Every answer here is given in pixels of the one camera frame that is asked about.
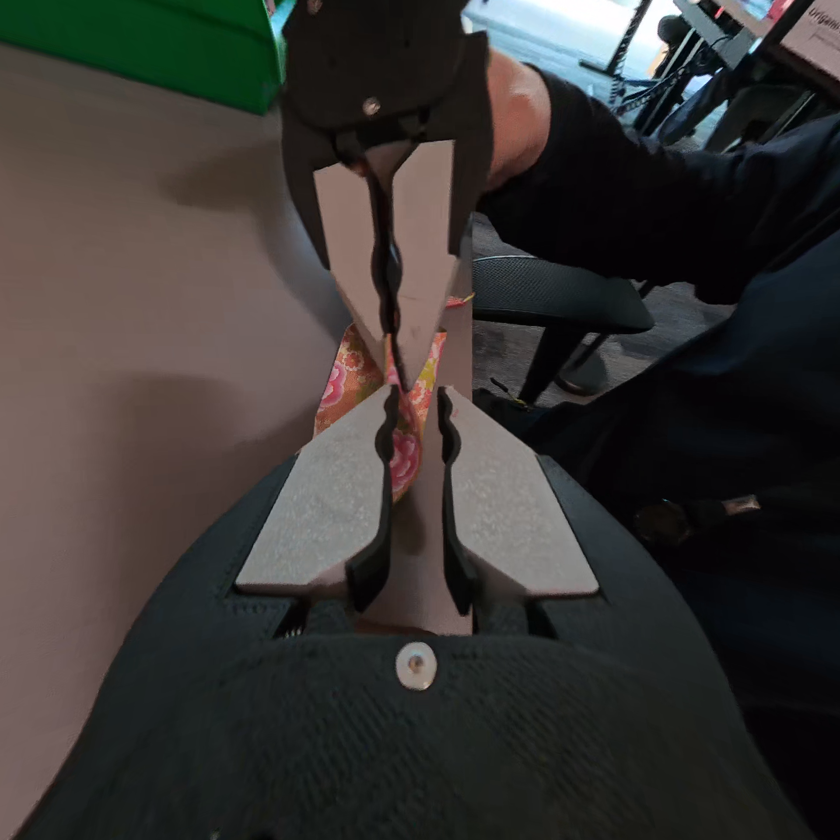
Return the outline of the black badge reel clip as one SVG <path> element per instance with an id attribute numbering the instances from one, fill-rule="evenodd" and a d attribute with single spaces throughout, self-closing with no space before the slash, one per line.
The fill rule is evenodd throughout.
<path id="1" fill-rule="evenodd" d="M 762 510 L 755 495 L 729 500 L 660 500 L 637 510 L 633 530 L 646 543 L 669 549 L 706 533 L 728 520 Z"/>

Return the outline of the green plastic box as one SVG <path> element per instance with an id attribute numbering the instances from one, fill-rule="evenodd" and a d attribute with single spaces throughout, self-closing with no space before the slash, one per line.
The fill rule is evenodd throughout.
<path id="1" fill-rule="evenodd" d="M 262 115 L 294 1 L 2 1 L 1 40 Z"/>

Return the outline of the black office chair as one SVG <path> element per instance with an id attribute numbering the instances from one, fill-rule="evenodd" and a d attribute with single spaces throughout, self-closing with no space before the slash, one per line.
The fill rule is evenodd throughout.
<path id="1" fill-rule="evenodd" d="M 590 397 L 604 392 L 600 349 L 614 335 L 645 333 L 655 325 L 645 298 L 652 283 L 604 278 L 529 255 L 472 262 L 476 320 L 542 328 L 519 401 L 534 405 L 550 384 Z"/>

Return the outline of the person's right hand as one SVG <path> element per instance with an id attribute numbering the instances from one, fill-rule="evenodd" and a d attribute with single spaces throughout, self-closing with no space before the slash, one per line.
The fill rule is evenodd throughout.
<path id="1" fill-rule="evenodd" d="M 486 191 L 530 169 L 544 151 L 551 127 L 550 93 L 542 75 L 495 49 L 489 52 L 487 89 L 493 151 Z"/>

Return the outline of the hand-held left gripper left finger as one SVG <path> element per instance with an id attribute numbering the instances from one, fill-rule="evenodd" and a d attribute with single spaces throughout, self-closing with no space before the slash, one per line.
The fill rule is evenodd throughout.
<path id="1" fill-rule="evenodd" d="M 345 597 L 357 613 L 391 568 L 393 433 L 400 391 L 384 385 L 306 444 L 235 586 L 308 602 Z"/>

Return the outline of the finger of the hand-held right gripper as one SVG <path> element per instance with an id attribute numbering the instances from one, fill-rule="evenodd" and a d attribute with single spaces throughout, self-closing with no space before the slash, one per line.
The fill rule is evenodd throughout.
<path id="1" fill-rule="evenodd" d="M 375 363 L 384 362 L 380 298 L 371 273 L 374 215 L 364 177 L 342 163 L 314 174 L 329 270 Z"/>
<path id="2" fill-rule="evenodd" d="M 456 273 L 450 251 L 453 140 L 400 141 L 367 153 L 373 240 L 368 329 L 379 356 L 385 338 L 403 388 L 418 379 Z"/>

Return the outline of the person's dark clothed torso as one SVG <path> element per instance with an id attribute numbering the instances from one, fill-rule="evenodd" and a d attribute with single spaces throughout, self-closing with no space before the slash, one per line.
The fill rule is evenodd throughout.
<path id="1" fill-rule="evenodd" d="M 838 838 L 838 254 L 837 233 L 711 303 L 734 310 L 588 405 L 476 393 L 632 531 L 663 499 L 759 499 L 677 548 L 645 543 L 819 838 Z"/>

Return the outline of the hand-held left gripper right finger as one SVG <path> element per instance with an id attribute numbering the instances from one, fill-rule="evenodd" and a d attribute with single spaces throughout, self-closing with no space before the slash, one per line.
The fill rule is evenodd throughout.
<path id="1" fill-rule="evenodd" d="M 459 615 L 600 586 L 537 455 L 453 386 L 437 389 L 444 577 Z"/>

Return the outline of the white cardboard box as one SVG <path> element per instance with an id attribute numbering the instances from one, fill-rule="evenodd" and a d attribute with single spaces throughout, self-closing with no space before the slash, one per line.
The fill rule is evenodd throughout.
<path id="1" fill-rule="evenodd" d="M 839 79 L 839 2 L 795 1 L 780 19 L 780 46 Z"/>

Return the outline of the black desk frame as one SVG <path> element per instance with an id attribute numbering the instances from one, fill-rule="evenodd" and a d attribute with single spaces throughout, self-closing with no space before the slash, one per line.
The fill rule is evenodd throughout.
<path id="1" fill-rule="evenodd" d="M 784 13 L 788 2 L 673 2 L 676 11 L 658 26 L 661 43 L 653 68 L 629 69 L 634 37 L 653 2 L 637 2 L 609 60 L 579 59 L 582 69 L 610 81 L 607 105 L 632 127 L 652 136 L 677 108 L 687 104 L 690 84 L 725 70 L 740 80 L 750 71 L 751 56 Z"/>

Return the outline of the floral origami paper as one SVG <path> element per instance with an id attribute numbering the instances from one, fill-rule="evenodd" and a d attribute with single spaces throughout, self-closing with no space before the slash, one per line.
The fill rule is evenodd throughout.
<path id="1" fill-rule="evenodd" d="M 437 332 L 412 389 L 400 398 L 399 417 L 392 434 L 392 499 L 398 502 L 412 485 L 422 464 L 427 415 L 432 402 L 438 366 L 447 338 Z M 350 410 L 390 381 L 377 367 L 356 325 L 344 332 L 328 383 L 314 420 L 314 436 L 340 420 Z"/>

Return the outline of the person's right forearm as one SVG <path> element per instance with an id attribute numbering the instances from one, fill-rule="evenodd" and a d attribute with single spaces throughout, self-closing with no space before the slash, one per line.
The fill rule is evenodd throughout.
<path id="1" fill-rule="evenodd" d="M 478 206 L 506 244 L 603 277 L 688 282 L 704 302 L 730 304 L 838 233 L 838 115 L 732 153 L 684 152 L 627 133 L 606 105 L 536 70 L 551 101 L 547 145 Z"/>

